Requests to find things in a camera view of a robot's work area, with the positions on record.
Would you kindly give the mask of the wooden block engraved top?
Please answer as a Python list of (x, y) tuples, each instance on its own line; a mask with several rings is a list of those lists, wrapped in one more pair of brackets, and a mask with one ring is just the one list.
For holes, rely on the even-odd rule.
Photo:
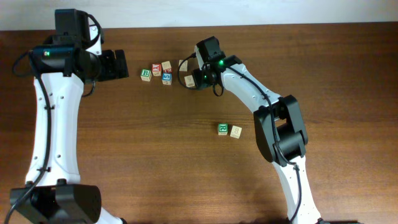
[(242, 128), (239, 126), (232, 126), (230, 136), (239, 139), (241, 136)]

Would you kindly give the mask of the green R letter block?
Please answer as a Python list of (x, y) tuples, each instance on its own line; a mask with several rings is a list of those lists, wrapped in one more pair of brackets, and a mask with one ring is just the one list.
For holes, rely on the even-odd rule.
[(228, 134), (228, 124), (227, 123), (219, 123), (218, 124), (218, 135), (227, 135)]

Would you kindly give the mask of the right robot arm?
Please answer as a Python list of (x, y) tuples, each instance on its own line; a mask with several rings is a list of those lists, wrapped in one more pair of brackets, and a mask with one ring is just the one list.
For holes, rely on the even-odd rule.
[(308, 134), (297, 99), (266, 88), (237, 56), (225, 55), (216, 37), (197, 43), (193, 54), (199, 66), (193, 72), (197, 90), (219, 85), (252, 112), (257, 147), (279, 176), (289, 222), (323, 223), (308, 182), (305, 165)]

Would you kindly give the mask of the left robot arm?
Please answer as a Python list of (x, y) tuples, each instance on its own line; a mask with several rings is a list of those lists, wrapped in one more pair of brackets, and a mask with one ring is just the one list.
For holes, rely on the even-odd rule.
[(77, 9), (55, 11), (55, 33), (27, 51), (37, 100), (34, 151), (11, 211), (31, 223), (122, 223), (103, 208), (95, 185), (80, 182), (77, 120), (84, 86), (126, 78), (122, 50), (103, 50), (98, 21)]

